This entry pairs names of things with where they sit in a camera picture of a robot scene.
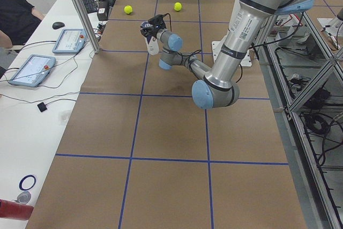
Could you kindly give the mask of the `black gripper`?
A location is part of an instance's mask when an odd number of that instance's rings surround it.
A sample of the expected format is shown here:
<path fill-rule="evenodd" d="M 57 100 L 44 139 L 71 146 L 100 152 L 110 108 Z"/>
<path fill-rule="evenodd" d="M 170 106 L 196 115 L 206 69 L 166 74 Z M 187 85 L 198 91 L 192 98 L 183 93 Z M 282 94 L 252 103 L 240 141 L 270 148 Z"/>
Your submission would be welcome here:
<path fill-rule="evenodd" d="M 142 34 L 142 36 L 144 36 L 145 38 L 157 38 L 157 33 L 158 31 L 161 30 L 161 28 L 159 26 L 155 27 L 145 27 L 145 28 L 141 28 L 140 32 Z"/>

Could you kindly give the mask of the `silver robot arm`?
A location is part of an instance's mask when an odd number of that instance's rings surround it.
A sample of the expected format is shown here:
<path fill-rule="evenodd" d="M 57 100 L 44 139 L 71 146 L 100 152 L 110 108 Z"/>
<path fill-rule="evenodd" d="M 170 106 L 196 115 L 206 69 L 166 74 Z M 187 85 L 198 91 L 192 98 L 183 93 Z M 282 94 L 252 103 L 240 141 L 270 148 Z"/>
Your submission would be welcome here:
<path fill-rule="evenodd" d="M 199 108 L 226 107 L 239 97 L 239 87 L 232 78 L 263 21 L 272 15 L 304 12 L 313 4 L 314 0 L 239 0 L 240 9 L 212 67 L 194 54 L 180 53 L 183 40 L 166 28 L 162 14 L 143 22 L 140 32 L 148 42 L 156 39 L 163 44 L 160 68 L 169 70 L 174 65 L 182 65 L 197 77 L 192 86 L 192 99 Z"/>

